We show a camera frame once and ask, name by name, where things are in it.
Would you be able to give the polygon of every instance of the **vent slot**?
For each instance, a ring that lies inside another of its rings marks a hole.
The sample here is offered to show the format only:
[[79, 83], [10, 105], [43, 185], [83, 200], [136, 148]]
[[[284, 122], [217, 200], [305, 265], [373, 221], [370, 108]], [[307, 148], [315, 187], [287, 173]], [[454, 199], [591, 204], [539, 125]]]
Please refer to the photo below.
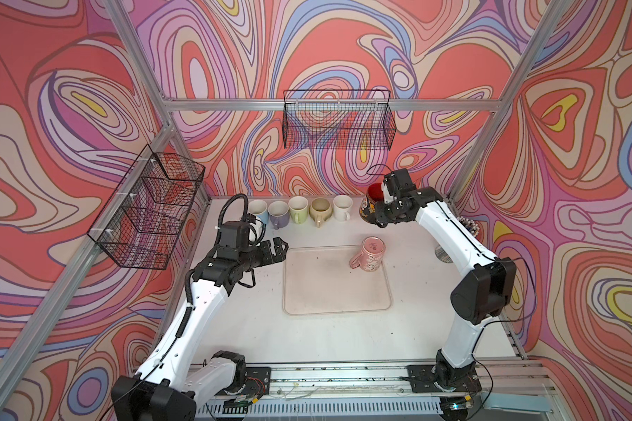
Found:
[[[210, 401], [215, 417], [294, 417], [294, 416], [365, 416], [365, 415], [430, 415], [442, 414], [439, 397], [379, 398], [307, 398], [296, 400], [260, 400], [248, 407], [247, 413], [222, 408], [221, 401]], [[197, 418], [210, 415], [205, 406], [197, 409]]]

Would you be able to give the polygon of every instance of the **psychedelic wallpaper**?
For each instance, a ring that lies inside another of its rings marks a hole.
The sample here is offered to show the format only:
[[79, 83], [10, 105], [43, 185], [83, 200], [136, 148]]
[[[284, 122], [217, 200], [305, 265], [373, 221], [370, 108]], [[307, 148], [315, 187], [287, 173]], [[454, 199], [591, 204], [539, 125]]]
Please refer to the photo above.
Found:
[[[221, 112], [214, 126], [179, 123], [194, 159], [207, 168], [211, 196], [361, 194], [387, 163], [408, 168], [417, 185], [441, 193], [452, 182], [473, 140], [487, 119], [478, 111], [398, 111], [394, 144], [387, 150], [285, 149], [283, 112]], [[180, 112], [194, 119], [194, 111]]]
[[497, 98], [545, 11], [538, 0], [125, 3], [171, 98], [283, 98], [331, 83]]
[[[0, 1], [0, 358], [160, 127], [99, 2]], [[99, 258], [4, 419], [105, 404], [152, 343], [201, 211], [167, 271]]]
[[[128, 10], [171, 98], [384, 88], [393, 98], [487, 99], [501, 94], [545, 2], [144, 0]], [[283, 148], [281, 112], [174, 113], [213, 196], [358, 194], [381, 162], [445, 193], [487, 114], [395, 117], [390, 152], [312, 153]]]
[[459, 207], [529, 262], [509, 316], [573, 415], [632, 421], [632, 1], [573, 3]]

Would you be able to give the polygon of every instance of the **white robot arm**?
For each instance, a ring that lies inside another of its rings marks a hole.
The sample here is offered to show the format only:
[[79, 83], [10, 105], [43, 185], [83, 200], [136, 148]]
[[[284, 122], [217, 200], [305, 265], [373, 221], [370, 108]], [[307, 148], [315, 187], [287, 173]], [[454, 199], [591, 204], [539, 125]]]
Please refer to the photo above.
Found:
[[[377, 224], [417, 221], [445, 249], [463, 277], [451, 296], [457, 316], [435, 364], [435, 385], [443, 391], [454, 390], [474, 373], [472, 352], [482, 329], [510, 300], [515, 264], [510, 259], [499, 259], [481, 245], [435, 190], [416, 188], [407, 170], [387, 174], [383, 191], [385, 200], [375, 204]], [[239, 198], [244, 199], [242, 220], [222, 223], [229, 204]], [[245, 195], [233, 196], [224, 205], [213, 248], [186, 277], [186, 300], [175, 321], [136, 375], [122, 376], [113, 386], [111, 396], [118, 421], [192, 420], [196, 408], [217, 392], [244, 391], [245, 360], [239, 354], [220, 351], [208, 365], [192, 375], [187, 373], [206, 327], [232, 289], [237, 284], [252, 288], [255, 267], [278, 263], [286, 257], [287, 243], [274, 238], [273, 254], [270, 241], [262, 241], [264, 230], [258, 240], [249, 240], [253, 221], [249, 221], [252, 216], [247, 214], [247, 207]], [[252, 285], [241, 282], [244, 272], [251, 272]]]
[[417, 189], [407, 170], [385, 175], [382, 191], [384, 201], [375, 204], [377, 224], [417, 221], [462, 276], [450, 297], [457, 316], [435, 366], [435, 385], [443, 391], [454, 390], [474, 370], [472, 353], [482, 330], [510, 302], [517, 267], [480, 244], [434, 189]]
[[[222, 223], [225, 211], [236, 199], [244, 200], [241, 221]], [[217, 352], [207, 365], [187, 375], [206, 328], [232, 289], [236, 285], [253, 288], [254, 268], [286, 258], [288, 244], [275, 237], [272, 253], [271, 242], [262, 241], [264, 228], [253, 235], [257, 240], [249, 240], [252, 222], [245, 195], [233, 196], [225, 203], [213, 248], [187, 273], [186, 300], [174, 321], [136, 375], [121, 376], [110, 392], [118, 421], [193, 420], [197, 408], [220, 391], [248, 401], [264, 393], [260, 380], [248, 381], [244, 356], [234, 352]], [[241, 282], [245, 272], [251, 272], [251, 285]]]

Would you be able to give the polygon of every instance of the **black wire basket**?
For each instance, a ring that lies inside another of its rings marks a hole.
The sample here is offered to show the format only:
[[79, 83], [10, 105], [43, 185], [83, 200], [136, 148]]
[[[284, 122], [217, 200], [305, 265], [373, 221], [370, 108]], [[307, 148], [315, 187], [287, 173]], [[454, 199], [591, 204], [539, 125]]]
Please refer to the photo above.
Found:
[[152, 153], [118, 211], [94, 240], [120, 267], [166, 269], [204, 171], [203, 165], [189, 158]]
[[396, 136], [384, 89], [289, 89], [283, 93], [287, 149], [386, 149]]

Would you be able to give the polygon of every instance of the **mug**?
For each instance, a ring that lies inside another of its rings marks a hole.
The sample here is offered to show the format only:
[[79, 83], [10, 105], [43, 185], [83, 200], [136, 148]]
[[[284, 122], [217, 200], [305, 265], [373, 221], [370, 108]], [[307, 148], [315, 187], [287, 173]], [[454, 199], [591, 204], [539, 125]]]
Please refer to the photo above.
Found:
[[295, 196], [288, 201], [288, 209], [290, 210], [290, 219], [294, 223], [304, 223], [307, 220], [307, 210], [309, 200], [304, 196]]
[[[264, 200], [253, 200], [248, 204], [248, 213], [255, 215], [255, 223], [251, 223], [251, 225], [255, 228], [255, 232], [257, 235], [260, 235], [262, 232], [262, 224], [267, 225], [270, 221], [270, 215], [267, 212], [267, 202]], [[253, 230], [251, 230], [250, 240], [254, 242], [256, 236], [253, 235]]]
[[270, 215], [267, 212], [267, 202], [264, 200], [253, 200], [248, 204], [248, 213], [255, 215], [255, 217], [264, 223], [269, 223]]
[[313, 199], [309, 207], [309, 214], [314, 222], [316, 222], [316, 226], [320, 228], [321, 225], [332, 216], [330, 201], [326, 198]]
[[361, 202], [361, 218], [368, 223], [377, 223], [375, 217], [375, 203], [384, 200], [384, 193], [381, 190], [381, 183], [376, 182], [367, 188], [367, 194]]
[[351, 218], [351, 207], [354, 201], [347, 195], [339, 195], [332, 201], [334, 205], [333, 212], [337, 221], [348, 221]]
[[365, 272], [374, 272], [381, 266], [381, 258], [384, 256], [386, 246], [384, 241], [377, 237], [367, 237], [362, 241], [360, 251], [349, 260], [349, 267], [360, 267]]
[[270, 203], [269, 206], [270, 221], [275, 230], [285, 227], [290, 221], [288, 213], [288, 204], [283, 200], [277, 200]]

